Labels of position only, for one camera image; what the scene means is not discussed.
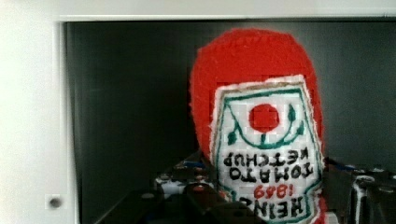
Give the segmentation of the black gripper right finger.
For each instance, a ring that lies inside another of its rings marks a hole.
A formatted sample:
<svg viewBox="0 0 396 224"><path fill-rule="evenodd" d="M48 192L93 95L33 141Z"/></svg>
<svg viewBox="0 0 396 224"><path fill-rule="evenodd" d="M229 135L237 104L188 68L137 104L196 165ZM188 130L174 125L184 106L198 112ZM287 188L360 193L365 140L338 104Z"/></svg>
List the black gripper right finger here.
<svg viewBox="0 0 396 224"><path fill-rule="evenodd" d="M395 173L327 157L324 198L330 224L396 224Z"/></svg>

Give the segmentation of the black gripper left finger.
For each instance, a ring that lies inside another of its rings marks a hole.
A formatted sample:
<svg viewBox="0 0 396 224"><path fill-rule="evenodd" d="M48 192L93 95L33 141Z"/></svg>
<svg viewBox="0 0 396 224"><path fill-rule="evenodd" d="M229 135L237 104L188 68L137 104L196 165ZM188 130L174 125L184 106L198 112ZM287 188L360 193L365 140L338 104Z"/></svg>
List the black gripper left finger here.
<svg viewBox="0 0 396 224"><path fill-rule="evenodd" d="M97 224L266 224L246 202L223 199L215 177L196 151L159 174L149 189L130 192Z"/></svg>

